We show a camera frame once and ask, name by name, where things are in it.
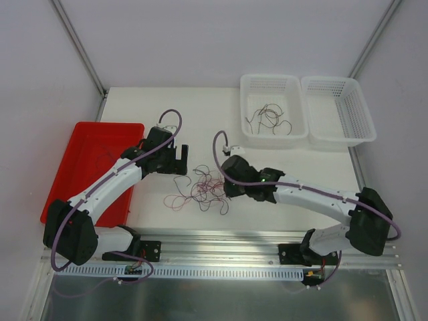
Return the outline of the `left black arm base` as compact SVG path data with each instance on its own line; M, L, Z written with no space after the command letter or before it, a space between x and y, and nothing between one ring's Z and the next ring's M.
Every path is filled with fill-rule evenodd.
M134 261L132 257L145 259L149 262L159 262L161 256L161 241L145 241L139 238L133 241L125 251L112 251L102 254L104 261Z

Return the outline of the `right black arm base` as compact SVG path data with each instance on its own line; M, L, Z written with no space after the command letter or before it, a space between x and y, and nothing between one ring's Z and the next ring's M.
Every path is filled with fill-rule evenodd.
M325 256L315 253L309 247L297 243L281 243L278 245L278 255L281 265L336 265L338 254Z

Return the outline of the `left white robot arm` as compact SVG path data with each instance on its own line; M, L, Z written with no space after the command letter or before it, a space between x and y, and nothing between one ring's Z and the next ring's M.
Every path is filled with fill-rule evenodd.
M174 143L174 133L154 126L86 190L67 201L53 201L47 210L43 244L75 265L85 264L96 254L107 261L143 257L144 245L137 231L125 225L97 227L96 223L117 198L147 175L187 174L189 147L182 145L177 154Z

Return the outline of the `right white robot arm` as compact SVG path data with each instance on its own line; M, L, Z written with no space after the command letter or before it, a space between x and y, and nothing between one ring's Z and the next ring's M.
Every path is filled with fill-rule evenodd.
M336 265L339 251L349 248L373 257L384 252L393 215L373 189L353 193L317 187L276 169L258 171L238 155L221 165L221 173L229 198L246 195L259 202L293 205L337 221L332 227L308 230L300 243L279 245L284 265Z

